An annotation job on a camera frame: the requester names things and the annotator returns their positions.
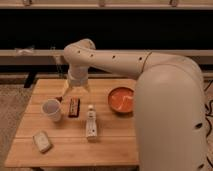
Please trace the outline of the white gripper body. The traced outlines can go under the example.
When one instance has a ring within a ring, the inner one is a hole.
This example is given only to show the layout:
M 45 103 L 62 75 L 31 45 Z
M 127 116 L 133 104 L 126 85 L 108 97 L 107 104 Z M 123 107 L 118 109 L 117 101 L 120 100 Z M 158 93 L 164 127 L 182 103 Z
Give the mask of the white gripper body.
M 67 75 L 68 82 L 71 86 L 83 86 L 88 83 L 88 68 L 70 66 Z

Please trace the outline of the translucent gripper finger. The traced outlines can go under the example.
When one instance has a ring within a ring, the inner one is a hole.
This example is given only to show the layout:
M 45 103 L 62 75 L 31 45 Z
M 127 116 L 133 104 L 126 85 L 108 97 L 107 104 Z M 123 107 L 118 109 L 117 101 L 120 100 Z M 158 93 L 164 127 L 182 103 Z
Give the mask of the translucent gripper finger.
M 64 86 L 63 91 L 62 91 L 62 98 L 65 98 L 66 95 L 67 95 L 70 91 L 72 91 L 72 86 L 70 86 L 70 85 Z
M 87 84 L 87 85 L 83 85 L 83 89 L 87 92 L 87 93 L 91 93 L 91 89 L 90 89 L 90 86 Z

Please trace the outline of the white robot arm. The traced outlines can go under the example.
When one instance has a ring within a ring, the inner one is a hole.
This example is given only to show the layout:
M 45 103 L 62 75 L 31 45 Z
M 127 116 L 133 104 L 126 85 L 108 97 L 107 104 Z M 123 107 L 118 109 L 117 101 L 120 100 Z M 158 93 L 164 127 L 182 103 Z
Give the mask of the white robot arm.
M 97 50 L 89 39 L 67 45 L 63 56 L 71 86 L 85 85 L 90 67 L 136 81 L 140 171 L 206 171 L 204 79 L 193 60 L 153 51 Z

